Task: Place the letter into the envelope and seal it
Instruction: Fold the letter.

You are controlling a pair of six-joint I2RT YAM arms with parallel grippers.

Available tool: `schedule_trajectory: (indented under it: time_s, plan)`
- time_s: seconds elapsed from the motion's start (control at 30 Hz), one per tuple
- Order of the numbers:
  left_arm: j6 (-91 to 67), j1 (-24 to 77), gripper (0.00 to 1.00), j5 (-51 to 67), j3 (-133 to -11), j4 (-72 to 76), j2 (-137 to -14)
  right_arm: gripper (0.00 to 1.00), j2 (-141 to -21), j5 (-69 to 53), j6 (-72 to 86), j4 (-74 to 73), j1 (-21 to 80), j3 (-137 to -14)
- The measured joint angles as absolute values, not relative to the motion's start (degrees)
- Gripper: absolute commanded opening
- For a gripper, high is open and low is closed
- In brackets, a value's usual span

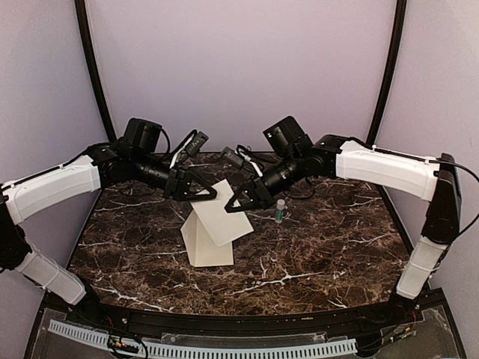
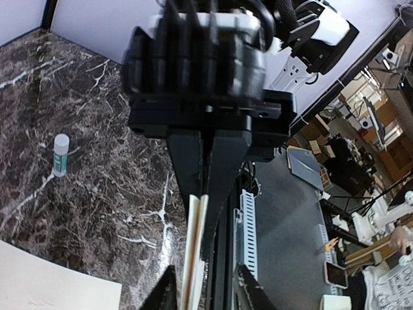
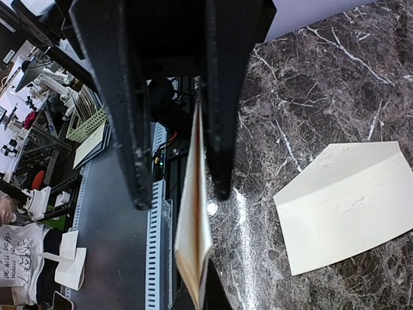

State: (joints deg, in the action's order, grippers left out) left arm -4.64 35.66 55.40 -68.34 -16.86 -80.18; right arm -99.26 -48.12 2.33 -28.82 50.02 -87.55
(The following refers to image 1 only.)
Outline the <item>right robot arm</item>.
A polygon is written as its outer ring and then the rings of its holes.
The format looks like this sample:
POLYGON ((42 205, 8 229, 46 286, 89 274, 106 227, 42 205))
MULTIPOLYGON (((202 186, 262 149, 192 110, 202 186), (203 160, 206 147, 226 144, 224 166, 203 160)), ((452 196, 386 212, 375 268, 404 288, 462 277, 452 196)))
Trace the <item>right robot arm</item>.
POLYGON ((296 119, 288 116, 263 132, 280 162, 250 177, 225 205, 229 213, 267 209, 274 197, 310 177, 359 180, 406 192, 429 203, 420 239, 403 270, 395 296, 382 318, 396 325, 409 315, 411 303, 458 239, 462 198, 460 165, 444 153, 414 156, 366 144, 354 137, 325 135, 312 142, 296 119))

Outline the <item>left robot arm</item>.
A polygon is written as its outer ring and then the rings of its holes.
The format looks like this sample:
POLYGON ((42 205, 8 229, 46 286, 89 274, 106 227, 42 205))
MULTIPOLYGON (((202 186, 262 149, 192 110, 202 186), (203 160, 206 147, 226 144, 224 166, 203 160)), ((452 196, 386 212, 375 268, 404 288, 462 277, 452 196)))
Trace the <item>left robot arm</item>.
POLYGON ((72 197, 129 181, 158 188, 165 199, 178 202, 214 199, 216 190, 183 164, 199 152, 207 135, 194 129, 161 156, 155 150, 162 134, 161 125, 132 118, 116 141, 91 145, 64 164, 1 185, 1 270, 17 271, 76 306, 88 325, 103 323, 105 308, 85 297, 86 286, 77 276, 30 243, 21 224, 72 197))

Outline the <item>white letter paper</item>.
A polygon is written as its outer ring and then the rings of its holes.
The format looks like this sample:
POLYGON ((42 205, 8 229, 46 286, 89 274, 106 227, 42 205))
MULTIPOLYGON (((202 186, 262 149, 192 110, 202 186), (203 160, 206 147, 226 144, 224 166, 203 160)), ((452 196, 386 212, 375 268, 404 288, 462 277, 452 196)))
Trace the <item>white letter paper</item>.
POLYGON ((224 179, 215 185, 217 195, 215 199, 192 203, 192 208, 218 247, 254 231, 251 222, 244 212, 228 213, 225 206, 233 197, 234 192, 230 183, 224 179))

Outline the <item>cream envelope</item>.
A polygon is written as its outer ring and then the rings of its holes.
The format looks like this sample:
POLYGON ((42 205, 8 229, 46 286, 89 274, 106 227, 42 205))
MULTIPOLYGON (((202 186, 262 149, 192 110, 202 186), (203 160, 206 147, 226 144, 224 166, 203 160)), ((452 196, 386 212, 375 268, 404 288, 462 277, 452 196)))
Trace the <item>cream envelope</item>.
POLYGON ((180 232, 191 266, 202 268, 234 264, 232 244, 217 246, 195 212, 190 213, 180 232))

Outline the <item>small glue bottle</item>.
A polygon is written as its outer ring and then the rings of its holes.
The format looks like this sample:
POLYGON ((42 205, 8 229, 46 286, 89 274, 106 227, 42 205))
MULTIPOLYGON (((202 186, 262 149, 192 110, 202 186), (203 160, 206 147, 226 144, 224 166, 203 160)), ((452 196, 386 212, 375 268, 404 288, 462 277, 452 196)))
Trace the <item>small glue bottle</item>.
POLYGON ((285 210, 286 210, 285 200, 278 199, 276 202, 276 208, 275 208, 275 222, 277 224, 281 224, 282 221, 284 220, 285 210))

